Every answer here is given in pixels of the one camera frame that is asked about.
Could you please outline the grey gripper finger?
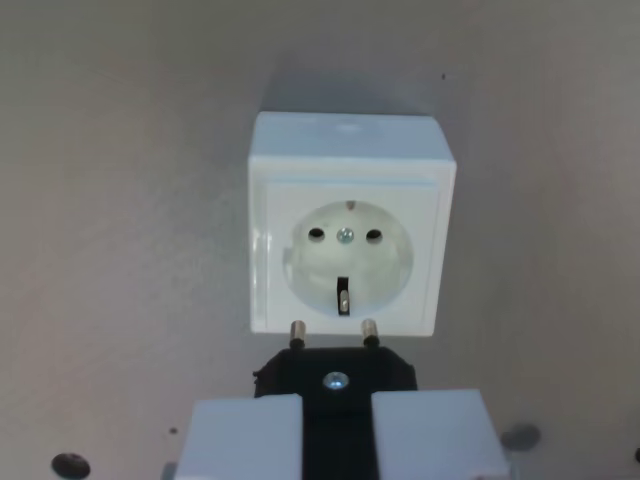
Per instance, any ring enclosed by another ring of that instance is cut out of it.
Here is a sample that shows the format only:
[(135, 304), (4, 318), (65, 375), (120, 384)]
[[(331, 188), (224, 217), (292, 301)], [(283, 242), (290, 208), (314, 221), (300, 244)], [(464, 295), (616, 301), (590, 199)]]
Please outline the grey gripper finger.
[(477, 390), (377, 392), (381, 479), (508, 479), (510, 465)]
[(195, 404), (177, 479), (300, 479), (303, 401), (297, 394)]

